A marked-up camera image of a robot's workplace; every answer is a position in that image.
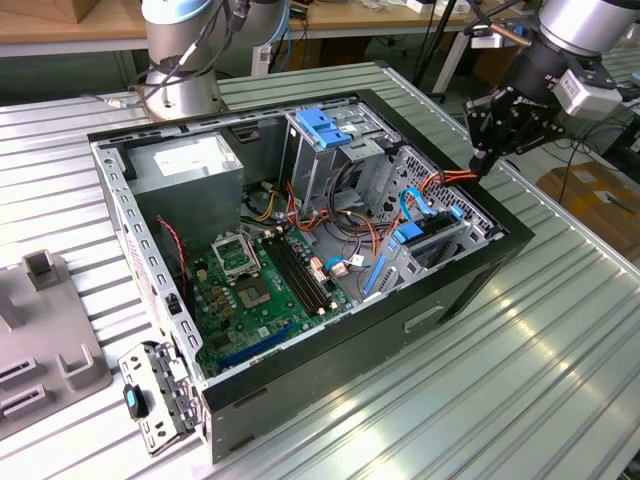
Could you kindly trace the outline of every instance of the ram slot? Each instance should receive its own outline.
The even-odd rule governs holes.
[[[284,238],[266,240],[263,248],[273,260],[287,285],[310,317],[318,315],[320,308],[327,308],[329,300],[316,284],[311,274],[300,264],[300,260]]]

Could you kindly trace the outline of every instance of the motherboard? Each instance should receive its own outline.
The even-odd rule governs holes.
[[[195,323],[204,341],[198,362],[206,375],[217,375],[351,307],[331,280],[317,280],[312,257],[311,246],[291,229],[244,241],[229,236],[190,262],[196,272]],[[252,270],[253,263],[259,269]],[[236,276],[242,268],[251,273]]]

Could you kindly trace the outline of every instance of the cardboard box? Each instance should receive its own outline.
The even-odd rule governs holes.
[[[0,10],[67,23],[80,23],[100,0],[0,0]]]
[[[537,183],[556,201],[565,170],[556,168]],[[562,206],[627,259],[640,258],[640,195],[606,167],[597,162],[571,167]]]
[[[519,53],[520,47],[517,46],[484,49],[476,59],[473,74],[495,87],[502,81]]]

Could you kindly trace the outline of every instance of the blue drive bracket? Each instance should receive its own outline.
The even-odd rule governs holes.
[[[387,262],[387,257],[385,255],[381,255],[380,260],[378,260],[378,263],[376,265],[376,268],[373,270],[373,273],[369,277],[369,281],[367,282],[367,285],[364,287],[363,292],[365,296],[369,295],[369,292],[371,292],[371,289],[373,288],[373,284],[376,283],[376,278],[378,278],[378,275],[380,275],[380,272],[382,271],[382,267],[384,267],[384,264],[386,262]]]
[[[334,123],[333,118],[325,115],[319,108],[300,110],[296,118],[322,148],[345,145],[352,140],[351,135],[343,133]]]

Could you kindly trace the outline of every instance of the chip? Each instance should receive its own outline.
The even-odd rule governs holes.
[[[260,277],[248,278],[238,282],[235,286],[244,308],[250,310],[271,301],[271,295],[264,281]]]
[[[211,343],[213,344],[213,348],[219,349],[229,345],[231,343],[231,339],[229,338],[229,335],[224,333],[219,337],[216,337],[213,340],[211,340]]]

